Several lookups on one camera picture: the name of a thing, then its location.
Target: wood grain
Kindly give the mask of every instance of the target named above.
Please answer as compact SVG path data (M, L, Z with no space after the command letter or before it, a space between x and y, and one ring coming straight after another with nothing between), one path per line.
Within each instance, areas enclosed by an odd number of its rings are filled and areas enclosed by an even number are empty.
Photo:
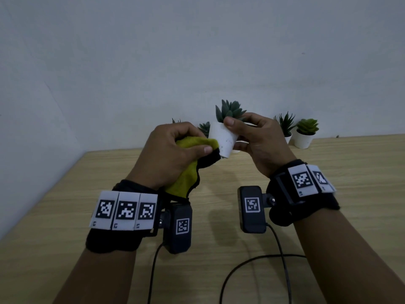
M405 135L317 139L297 157L318 165L337 188L342 212L405 280ZM0 303L51 303L84 248L101 190L111 189L136 162L139 149L89 152L0 242ZM239 227L236 190L267 179L251 158L236 153L200 171L192 192L192 246L162 249L153 303L217 303L221 285L240 262L277 254L271 232ZM285 253L302 253L293 227L275 227ZM144 239L136 259L129 303L146 303L151 263L162 232ZM288 257L294 303L324 303L306 260ZM224 303L287 303L281 260L245 265L230 279Z

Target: hand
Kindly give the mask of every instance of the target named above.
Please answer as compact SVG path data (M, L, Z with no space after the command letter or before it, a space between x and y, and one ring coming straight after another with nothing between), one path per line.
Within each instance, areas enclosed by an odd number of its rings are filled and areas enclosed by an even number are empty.
M175 140L185 136L205 137L189 122L157 126L126 179L154 190L174 183L191 162L212 152L208 145L177 146Z
M238 141L249 142L236 142L233 149L250 154L259 172L270 177L277 168L296 159L276 120L255 113L245 113L243 117L246 117L246 122L257 127L232 117L225 117L224 125L239 135Z

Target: wire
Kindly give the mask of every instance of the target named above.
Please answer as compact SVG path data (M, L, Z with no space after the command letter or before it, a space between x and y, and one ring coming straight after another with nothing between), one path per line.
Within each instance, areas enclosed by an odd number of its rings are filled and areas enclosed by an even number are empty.
M156 250L156 253L155 253L155 257L153 259L152 272L151 272L151 281L149 283L148 304L150 304L151 297L152 297L153 275L154 275L154 272L155 272L156 258L158 257L159 250L161 249L162 246L163 246L163 243L158 246L158 249Z
M277 245L279 247L280 250L280 254L272 254L272 255L262 255L262 256L256 256L253 257L251 259L248 259L242 263L240 263L239 265L237 265L235 268L232 269L231 272L229 272L228 276L226 276L224 283L222 284L222 288L221 288L221 294L220 294L220 304L222 304L222 298L224 296L224 290L225 290L225 286L226 283L228 282L229 278L231 277L232 274L235 273L236 270L238 270L240 267L246 265L247 263L254 261L254 260L258 260L258 259L263 259L263 258L273 258L273 257L281 257L281 260L283 261L283 266L284 266L284 273L286 275L286 282L287 282L287 291L288 291L288 303L291 304L292 302L292 296L291 296L291 284L290 284L290 277L288 276L288 270L287 270L287 264L286 264L286 260L284 257L302 257L302 258L306 258L306 256L304 255L298 255L298 254L283 254L283 250L281 248L281 244L280 241L278 239L278 236L276 234L276 231L271 227L270 224L266 223L266 225L271 229L271 231L273 232L276 241L277 241Z

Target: green succulent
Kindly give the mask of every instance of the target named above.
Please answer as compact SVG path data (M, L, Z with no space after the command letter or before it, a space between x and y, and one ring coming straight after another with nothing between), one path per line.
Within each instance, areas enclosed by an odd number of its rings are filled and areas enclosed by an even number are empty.
M294 117L295 117L295 115L294 116L292 116L292 114L288 115L288 111L284 118L282 117L281 114L279 115L279 124L280 124L281 129L283 130L285 137L291 136L290 130L296 126L296 125L294 125L294 126L292 125L292 123L294 122Z
M301 119L297 124L297 131L305 135L314 135L319 130L316 119Z
M204 133L204 135L208 138L209 135L209 129L210 129L211 125L209 122L206 123L202 123L200 124L199 129L201 130L202 133Z
M228 102L228 101L222 101L222 108L220 110L220 108L218 108L218 106L215 106L216 110L216 115L217 115L217 120L220 123L224 122L224 118L226 116L230 116L236 119L241 120L242 122L246 121L245 117L241 117L243 115L243 113L246 112L246 110L242 111L242 109L240 108L240 103L237 101L234 102Z

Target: forearm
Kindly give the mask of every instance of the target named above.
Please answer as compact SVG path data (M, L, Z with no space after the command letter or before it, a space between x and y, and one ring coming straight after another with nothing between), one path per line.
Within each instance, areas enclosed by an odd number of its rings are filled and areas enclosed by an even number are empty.
M405 303L405 285L340 211L321 209L294 223L330 303Z
M136 251L95 254L85 249L53 303L127 303L135 257Z

